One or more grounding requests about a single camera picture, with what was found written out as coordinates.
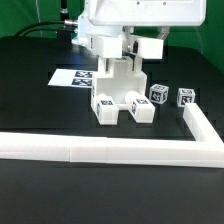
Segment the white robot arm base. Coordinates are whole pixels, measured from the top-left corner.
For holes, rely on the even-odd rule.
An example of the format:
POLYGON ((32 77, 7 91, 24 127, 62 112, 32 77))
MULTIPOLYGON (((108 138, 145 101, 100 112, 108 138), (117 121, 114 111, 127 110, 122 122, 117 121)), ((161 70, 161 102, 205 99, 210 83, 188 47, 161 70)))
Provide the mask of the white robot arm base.
POLYGON ((102 58, 122 57, 122 27, 94 25, 88 18, 90 3, 98 0, 84 0, 84 10, 78 17, 77 36, 72 40, 86 48, 91 54, 102 58))

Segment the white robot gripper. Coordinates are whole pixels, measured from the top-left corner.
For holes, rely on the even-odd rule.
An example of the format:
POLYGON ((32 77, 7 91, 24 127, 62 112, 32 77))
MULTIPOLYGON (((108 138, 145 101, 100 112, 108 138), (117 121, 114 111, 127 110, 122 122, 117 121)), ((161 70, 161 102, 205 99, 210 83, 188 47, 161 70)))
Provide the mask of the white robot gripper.
POLYGON ((97 26, 124 26, 128 53, 138 52, 130 26, 162 26, 157 38, 165 41, 169 26, 200 26, 206 16, 206 0, 88 0, 88 19, 97 26))

